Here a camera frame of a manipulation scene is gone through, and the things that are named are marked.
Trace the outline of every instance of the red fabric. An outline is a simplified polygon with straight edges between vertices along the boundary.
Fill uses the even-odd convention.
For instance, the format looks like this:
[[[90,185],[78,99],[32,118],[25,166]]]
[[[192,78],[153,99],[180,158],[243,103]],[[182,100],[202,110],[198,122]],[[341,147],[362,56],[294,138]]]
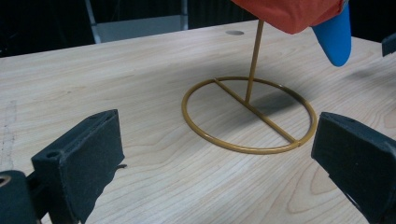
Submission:
[[[260,20],[296,34],[342,11],[344,0],[232,0]]]

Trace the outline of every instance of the white mark on table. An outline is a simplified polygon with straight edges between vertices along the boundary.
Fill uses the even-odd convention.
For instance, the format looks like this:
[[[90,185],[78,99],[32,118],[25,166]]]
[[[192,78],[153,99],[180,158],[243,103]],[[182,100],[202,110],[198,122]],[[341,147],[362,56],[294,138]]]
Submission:
[[[15,135],[11,131],[11,124],[17,120],[17,102],[11,101],[6,108],[6,119],[3,127],[3,147],[1,149],[0,170],[11,170],[14,168],[12,162],[12,148],[14,146]]]

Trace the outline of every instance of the table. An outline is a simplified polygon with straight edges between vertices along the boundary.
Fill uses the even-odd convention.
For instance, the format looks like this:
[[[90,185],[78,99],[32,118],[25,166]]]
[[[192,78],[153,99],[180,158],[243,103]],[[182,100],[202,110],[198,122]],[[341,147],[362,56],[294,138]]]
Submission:
[[[118,109],[128,167],[88,223],[366,223],[310,158],[313,139],[282,154],[248,155],[209,144],[185,123],[180,104],[192,85],[248,75],[256,27],[248,21],[0,59],[1,170],[30,174],[42,148],[89,115]],[[265,24],[256,77],[299,92],[317,114],[348,116],[394,139],[396,54],[383,58],[380,44],[358,38],[352,44],[337,68],[311,29],[287,35]],[[304,110],[282,93],[254,86],[251,102],[304,133]],[[216,86],[195,93],[189,111],[238,144],[283,141]]]

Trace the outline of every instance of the wooden table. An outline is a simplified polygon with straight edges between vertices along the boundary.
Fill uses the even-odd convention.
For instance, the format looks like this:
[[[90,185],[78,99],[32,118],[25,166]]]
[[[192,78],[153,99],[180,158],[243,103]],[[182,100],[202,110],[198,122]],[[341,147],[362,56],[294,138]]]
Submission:
[[[282,154],[248,155],[209,144],[182,118],[181,100],[192,85],[248,75],[256,26],[0,59],[1,170],[30,174],[38,151],[89,115],[114,108],[128,167],[117,171],[89,223],[366,223],[310,158],[313,139]],[[244,34],[226,34],[235,30]],[[337,68],[311,29],[286,35],[265,24],[256,74],[299,92],[317,114],[348,116],[396,138],[396,54],[383,58],[378,43],[354,38],[350,60]],[[228,85],[246,89],[244,82]],[[255,85],[251,102],[304,134],[304,110],[282,92]],[[196,92],[189,111],[233,143],[284,141],[217,86]]]

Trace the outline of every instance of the blue plastic object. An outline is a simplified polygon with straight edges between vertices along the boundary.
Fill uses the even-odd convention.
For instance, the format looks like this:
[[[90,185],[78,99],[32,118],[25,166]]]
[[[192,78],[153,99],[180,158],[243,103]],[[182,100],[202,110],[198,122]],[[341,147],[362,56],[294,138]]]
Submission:
[[[349,59],[352,46],[349,4],[345,5],[341,14],[312,29],[330,62],[338,67],[344,65]]]

